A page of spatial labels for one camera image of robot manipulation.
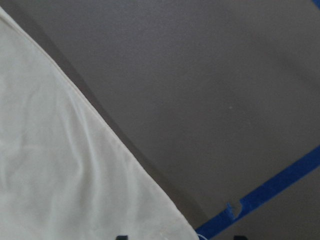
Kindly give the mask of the cream printed long-sleeve shirt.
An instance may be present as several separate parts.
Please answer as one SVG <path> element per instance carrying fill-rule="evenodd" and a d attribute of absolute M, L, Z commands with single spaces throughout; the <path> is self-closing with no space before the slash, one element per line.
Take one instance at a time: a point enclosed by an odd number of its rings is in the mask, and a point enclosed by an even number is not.
<path fill-rule="evenodd" d="M 55 61 L 0 12 L 0 237 L 198 235 Z"/>

